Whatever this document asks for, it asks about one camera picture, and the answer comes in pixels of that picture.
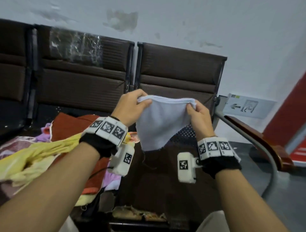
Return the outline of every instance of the sign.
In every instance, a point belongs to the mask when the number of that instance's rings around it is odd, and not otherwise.
[[[275,103],[275,101],[229,94],[223,113],[251,118],[265,118]]]

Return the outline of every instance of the human hand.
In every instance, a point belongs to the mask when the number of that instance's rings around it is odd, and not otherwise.
[[[147,96],[142,89],[123,94],[112,116],[118,118],[127,127],[134,124],[140,117],[142,111],[152,103],[151,99],[138,103],[137,98],[141,96]]]
[[[197,141],[216,135],[212,127],[209,110],[202,103],[196,100],[195,110],[191,104],[187,104],[186,109],[191,116],[191,125],[196,133]]]

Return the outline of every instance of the plastic wrap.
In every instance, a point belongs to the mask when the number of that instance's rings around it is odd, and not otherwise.
[[[102,67],[102,36],[52,27],[50,55],[58,60]]]

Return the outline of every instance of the arrow sign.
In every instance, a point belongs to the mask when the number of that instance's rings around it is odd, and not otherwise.
[[[241,108],[241,106],[237,106],[237,104],[232,104],[230,107],[231,107],[232,109]]]

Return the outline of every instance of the black cable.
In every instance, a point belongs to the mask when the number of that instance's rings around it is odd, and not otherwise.
[[[102,172],[102,171],[104,171],[104,170],[106,170],[106,169],[113,169],[114,167],[104,167],[104,168],[101,168],[99,171],[97,171],[97,172],[95,172],[94,174],[92,174],[88,179],[91,179],[91,178],[93,178],[96,174],[98,174],[99,172]]]

